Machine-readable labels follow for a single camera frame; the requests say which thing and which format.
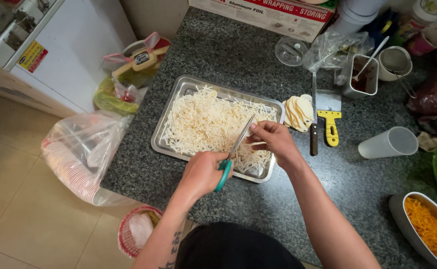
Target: teal scissors handle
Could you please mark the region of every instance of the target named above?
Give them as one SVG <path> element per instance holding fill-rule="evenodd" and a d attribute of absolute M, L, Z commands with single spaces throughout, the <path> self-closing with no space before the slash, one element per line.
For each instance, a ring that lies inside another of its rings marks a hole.
<path fill-rule="evenodd" d="M 230 173 L 230 169 L 232 168 L 232 161 L 229 160 L 223 160 L 220 163 L 220 166 L 218 167 L 219 170 L 224 170 L 223 175 L 220 178 L 220 181 L 217 184 L 217 187 L 215 188 L 214 192 L 218 193 L 222 189 L 223 185 L 225 184 L 225 181 L 227 181 L 228 174 Z"/>

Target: white refrigerator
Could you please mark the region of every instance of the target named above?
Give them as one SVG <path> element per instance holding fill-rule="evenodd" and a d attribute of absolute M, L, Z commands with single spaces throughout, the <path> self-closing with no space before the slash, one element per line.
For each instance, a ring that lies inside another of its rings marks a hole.
<path fill-rule="evenodd" d="M 15 11 L 33 29 L 23 16 L 0 35 L 0 95 L 62 118 L 94 111 L 118 67 L 102 57 L 137 40 L 119 0 L 24 0 Z"/>

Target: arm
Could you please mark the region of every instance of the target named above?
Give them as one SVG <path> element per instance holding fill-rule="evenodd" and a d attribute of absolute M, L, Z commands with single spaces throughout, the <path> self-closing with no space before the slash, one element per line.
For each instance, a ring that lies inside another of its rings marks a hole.
<path fill-rule="evenodd" d="M 160 222 L 131 269 L 174 268 L 185 218 L 200 197 L 215 189 L 223 173 L 217 170 L 219 162 L 227 157 L 227 152 L 206 151 L 197 152 L 190 159 Z M 230 169 L 228 178 L 232 176 L 232 171 Z"/>
<path fill-rule="evenodd" d="M 379 269 L 370 248 L 346 220 L 306 163 L 284 125 L 263 121 L 252 125 L 247 143 L 269 150 L 287 172 L 305 220 L 306 232 L 324 268 Z"/>

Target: stainless steel tray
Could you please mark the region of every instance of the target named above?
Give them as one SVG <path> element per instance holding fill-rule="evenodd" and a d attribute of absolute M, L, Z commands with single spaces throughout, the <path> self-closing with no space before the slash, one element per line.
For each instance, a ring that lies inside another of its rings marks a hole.
<path fill-rule="evenodd" d="M 177 97 L 187 95 L 187 94 L 194 94 L 197 92 L 196 86 L 199 89 L 202 89 L 205 85 L 213 86 L 213 89 L 217 91 L 217 98 L 223 98 L 226 100 L 229 100 L 229 96 L 233 99 L 237 99 L 238 101 L 244 100 L 244 101 L 252 101 L 255 103 L 261 103 L 266 108 L 276 108 L 277 109 L 277 119 L 279 120 L 279 123 L 283 123 L 283 119 L 285 117 L 285 107 L 282 105 L 281 102 L 258 96 L 252 93 L 244 92 L 238 89 L 231 89 L 222 85 L 219 85 L 217 83 L 205 81 L 203 79 L 199 79 L 197 77 L 189 76 L 189 75 L 183 75 L 180 76 L 174 84 L 174 87 L 172 88 L 172 91 L 170 92 L 169 99 L 167 100 L 167 104 L 165 105 L 165 108 L 163 109 L 162 115 L 159 119 L 159 122 L 157 123 L 157 127 L 155 128 L 154 135 L 152 136 L 150 143 L 152 145 L 152 148 L 160 153 L 164 153 L 182 160 L 189 161 L 191 155 L 188 154 L 180 154 L 174 152 L 165 142 L 165 139 L 162 139 L 164 136 L 164 132 L 167 129 L 166 123 L 169 117 L 170 110 L 172 109 L 172 106 L 174 105 L 174 100 Z M 257 167 L 249 169 L 245 174 L 240 173 L 239 171 L 234 170 L 233 175 L 239 178 L 243 178 L 246 180 L 250 180 L 256 183 L 263 183 L 270 179 L 270 176 L 272 175 L 272 168 L 275 164 L 275 156 L 272 155 L 272 158 L 270 161 L 265 165 L 265 167 Z"/>

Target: person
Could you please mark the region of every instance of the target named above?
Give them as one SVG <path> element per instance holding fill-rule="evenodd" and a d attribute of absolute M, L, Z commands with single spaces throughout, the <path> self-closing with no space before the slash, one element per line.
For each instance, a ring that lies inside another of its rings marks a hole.
<path fill-rule="evenodd" d="M 370 248 L 336 208 L 293 142 L 288 128 L 262 121 L 252 124 L 246 143 L 274 153 L 292 183 L 306 232 L 323 268 L 379 269 Z M 219 162 L 228 153 L 197 152 L 188 162 L 161 221 L 132 269 L 151 268 L 304 268 L 277 240 L 234 223 L 200 226 L 180 242 L 193 204 L 217 186 Z"/>

